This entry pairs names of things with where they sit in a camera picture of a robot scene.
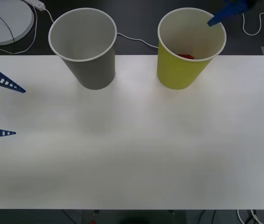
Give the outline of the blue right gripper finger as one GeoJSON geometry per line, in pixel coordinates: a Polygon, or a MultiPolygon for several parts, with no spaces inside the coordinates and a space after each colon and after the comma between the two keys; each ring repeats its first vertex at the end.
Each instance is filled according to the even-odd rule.
{"type": "Polygon", "coordinates": [[[210,27],[221,23],[228,16],[243,14],[249,9],[248,0],[227,0],[226,2],[227,5],[217,11],[213,18],[207,22],[210,27]]]}

